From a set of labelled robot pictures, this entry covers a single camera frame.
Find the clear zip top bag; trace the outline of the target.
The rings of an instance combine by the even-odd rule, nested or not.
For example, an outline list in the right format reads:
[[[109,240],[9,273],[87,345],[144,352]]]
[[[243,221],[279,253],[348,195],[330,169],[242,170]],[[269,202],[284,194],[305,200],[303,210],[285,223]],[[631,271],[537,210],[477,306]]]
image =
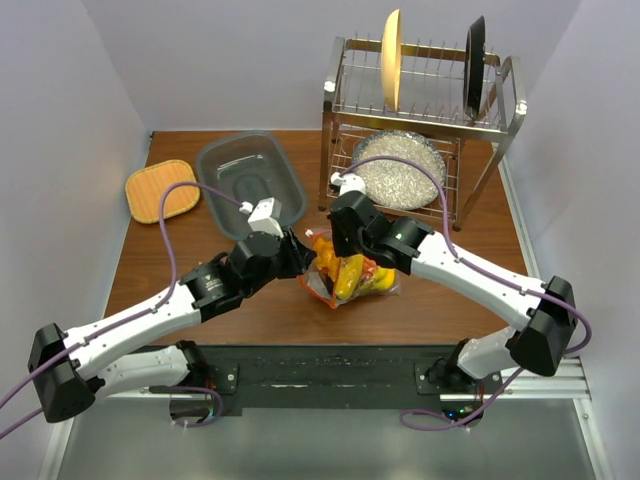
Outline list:
[[[400,293],[400,280],[394,269],[381,267],[362,254],[337,256],[330,229],[307,229],[304,235],[316,257],[298,277],[298,283],[331,309],[364,296]]]

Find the orange fake food piece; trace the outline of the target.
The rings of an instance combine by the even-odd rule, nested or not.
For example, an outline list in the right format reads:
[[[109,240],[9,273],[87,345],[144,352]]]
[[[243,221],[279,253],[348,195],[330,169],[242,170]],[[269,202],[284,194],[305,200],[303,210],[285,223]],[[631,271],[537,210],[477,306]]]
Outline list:
[[[331,280],[335,280],[339,273],[341,260],[335,254],[332,240],[327,237],[316,236],[312,241],[312,247],[316,252],[314,260],[316,268]]]

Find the yellow fake corn cob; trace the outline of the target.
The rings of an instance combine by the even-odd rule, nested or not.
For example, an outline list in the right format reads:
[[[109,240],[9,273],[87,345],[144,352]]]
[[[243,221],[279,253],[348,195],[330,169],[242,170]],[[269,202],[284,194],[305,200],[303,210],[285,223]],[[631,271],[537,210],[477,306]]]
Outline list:
[[[348,300],[355,292],[360,281],[365,257],[356,254],[341,259],[337,279],[334,283],[334,293],[340,300]]]

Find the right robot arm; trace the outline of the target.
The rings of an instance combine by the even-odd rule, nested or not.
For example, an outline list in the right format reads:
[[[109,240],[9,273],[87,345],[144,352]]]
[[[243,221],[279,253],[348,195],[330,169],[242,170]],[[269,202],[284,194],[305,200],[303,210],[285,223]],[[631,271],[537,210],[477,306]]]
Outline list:
[[[461,341],[445,368],[448,386],[469,392],[481,379],[520,367],[556,374],[577,327],[572,285],[523,276],[453,245],[448,236],[410,217],[389,220],[364,194],[333,202],[328,218],[338,256],[359,253],[376,264],[434,281],[487,308],[506,327]]]

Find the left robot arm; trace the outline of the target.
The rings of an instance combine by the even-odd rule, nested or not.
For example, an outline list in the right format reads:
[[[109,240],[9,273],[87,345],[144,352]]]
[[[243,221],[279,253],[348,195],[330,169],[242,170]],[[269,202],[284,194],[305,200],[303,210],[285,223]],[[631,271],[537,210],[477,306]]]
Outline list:
[[[73,418],[100,397],[139,387],[142,379],[200,390],[207,368],[190,343],[156,360],[145,359],[139,348],[239,308],[271,281],[305,273],[315,257],[291,230],[282,236],[254,232],[125,311],[68,331],[55,323],[40,328],[28,370],[46,421]]]

